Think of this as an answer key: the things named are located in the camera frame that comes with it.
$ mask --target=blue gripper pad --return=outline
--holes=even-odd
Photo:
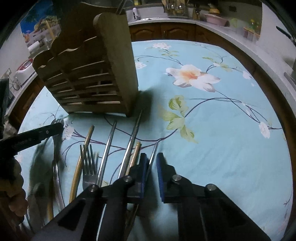
[[[158,175],[158,184],[159,184],[159,192],[161,201],[164,202],[165,194],[163,190],[163,174],[161,170],[162,163],[164,162],[164,156],[162,152],[159,152],[156,156],[156,167],[157,167],[157,175]]]
[[[141,173],[141,176],[139,176],[141,178],[140,198],[144,198],[145,180],[146,180],[146,175],[147,175],[147,170],[148,170],[148,165],[149,165],[149,159],[147,158],[146,153],[141,153],[139,165],[142,166],[142,173]]]

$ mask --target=cabinet door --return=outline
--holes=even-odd
[[[25,89],[24,93],[15,104],[11,114],[9,115],[9,122],[17,130],[19,130],[29,108],[43,87],[44,82],[37,76]]]
[[[133,42],[161,39],[160,25],[157,23],[132,25],[130,33]]]
[[[195,25],[190,23],[163,23],[161,24],[163,39],[195,40]]]

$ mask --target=white appliance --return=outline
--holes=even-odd
[[[35,72],[33,68],[33,59],[30,58],[23,62],[15,72],[15,78],[20,86],[22,86]]]

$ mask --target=white wall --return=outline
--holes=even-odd
[[[282,58],[292,67],[296,58],[296,47],[276,29],[276,26],[288,32],[279,18],[265,4],[262,4],[261,34],[256,44],[274,58]]]
[[[229,6],[235,6],[237,8],[237,11],[229,11]],[[252,18],[255,19],[255,21],[258,21],[259,23],[261,23],[262,20],[262,8],[247,3],[219,1],[218,9],[220,10],[223,16],[237,18],[248,23]]]
[[[0,49],[0,77],[10,68],[14,76],[17,68],[28,59],[30,52],[22,35],[20,24],[16,26]]]

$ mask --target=wooden slat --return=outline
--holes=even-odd
[[[58,100],[60,104],[65,103],[74,103],[74,102],[85,102],[85,101],[120,101],[122,100],[121,96],[117,94],[102,94],[98,96],[88,97],[88,98],[69,98]]]
[[[122,104],[62,105],[67,112],[126,113]]]
[[[88,59],[102,56],[106,50],[103,47],[102,40],[93,37],[82,43],[77,49],[66,49],[57,57],[48,60],[46,65],[42,65],[37,69],[38,75],[43,79],[51,77],[51,73],[67,67],[69,64],[78,63],[79,66],[85,65]]]
[[[93,37],[82,43],[77,49],[66,49],[57,56],[58,62],[61,64],[60,67],[73,64],[74,62],[82,63],[83,60],[102,56],[106,54],[106,49],[101,38]]]
[[[110,75],[109,73],[104,73],[104,74],[96,74],[92,76],[86,76],[79,78],[77,81],[72,81],[72,85],[83,85],[83,84],[90,84],[90,83],[98,83],[99,81],[104,81],[104,80],[114,80],[114,76]],[[62,90],[64,88],[71,87],[69,83],[61,83],[58,85],[55,85],[53,87],[49,87],[49,91],[56,91],[56,90]]]
[[[77,91],[64,91],[64,92],[58,92],[53,93],[54,97],[62,97],[62,96],[69,96],[69,95],[76,95],[76,94],[86,94],[86,93],[95,93],[100,91],[114,91],[116,90],[116,86],[113,84],[107,84],[107,85],[98,85],[96,87],[91,87],[85,90],[77,90]]]
[[[71,70],[70,74],[78,74],[80,72],[85,72],[91,69],[101,69],[101,68],[111,68],[110,63],[107,61],[99,61],[92,64],[83,65]]]

